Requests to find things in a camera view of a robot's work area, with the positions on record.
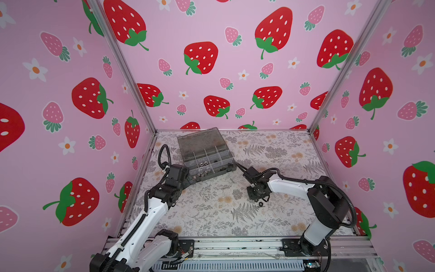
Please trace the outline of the silver wing nut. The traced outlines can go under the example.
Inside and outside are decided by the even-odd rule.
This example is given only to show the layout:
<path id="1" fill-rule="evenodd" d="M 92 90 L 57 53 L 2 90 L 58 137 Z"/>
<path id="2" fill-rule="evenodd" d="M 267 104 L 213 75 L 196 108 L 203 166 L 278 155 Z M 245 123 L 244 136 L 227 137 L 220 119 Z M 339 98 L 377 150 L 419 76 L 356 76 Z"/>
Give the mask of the silver wing nut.
<path id="1" fill-rule="evenodd" d="M 199 179 L 203 179 L 203 178 L 205 178 L 208 174 L 209 174 L 208 171 L 204 171 L 204 172 L 202 172 L 202 173 L 199 173 L 199 174 L 197 175 L 197 178 L 199 178 Z"/>

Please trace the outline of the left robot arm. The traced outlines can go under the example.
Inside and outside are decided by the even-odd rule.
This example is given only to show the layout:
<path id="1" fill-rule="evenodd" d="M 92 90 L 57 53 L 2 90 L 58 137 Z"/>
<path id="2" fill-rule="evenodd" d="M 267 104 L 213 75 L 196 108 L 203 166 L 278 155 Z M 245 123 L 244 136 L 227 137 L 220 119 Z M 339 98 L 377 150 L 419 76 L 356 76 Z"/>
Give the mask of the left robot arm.
<path id="1" fill-rule="evenodd" d="M 170 258 L 168 265 L 177 266 L 192 254 L 193 249 L 183 250 L 179 235 L 170 230 L 159 231 L 146 245 L 157 223 L 176 205 L 182 191 L 193 184 L 188 167 L 172 164 L 166 144 L 159 151 L 158 165 L 164 176 L 145 192 L 143 210 L 106 254 L 98 253 L 92 258 L 91 272 L 148 272 L 164 256 Z"/>

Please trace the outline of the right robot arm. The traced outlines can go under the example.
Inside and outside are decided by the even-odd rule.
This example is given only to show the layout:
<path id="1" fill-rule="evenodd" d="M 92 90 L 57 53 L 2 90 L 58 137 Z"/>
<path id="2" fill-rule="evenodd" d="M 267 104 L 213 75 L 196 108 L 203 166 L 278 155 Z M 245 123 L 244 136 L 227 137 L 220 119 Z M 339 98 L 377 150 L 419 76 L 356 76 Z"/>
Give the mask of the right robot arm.
<path id="1" fill-rule="evenodd" d="M 273 193 L 277 193 L 310 203 L 316 218 L 303 232 L 293 251 L 312 256 L 323 245 L 330 249 L 329 237 L 336 230 L 357 225 L 358 216 L 350 197 L 327 176 L 320 176 L 316 180 L 296 179 L 284 176 L 277 168 L 260 173 L 253 167 L 246 168 L 239 163 L 236 165 L 250 183 L 247 193 L 252 201 L 267 202 Z"/>

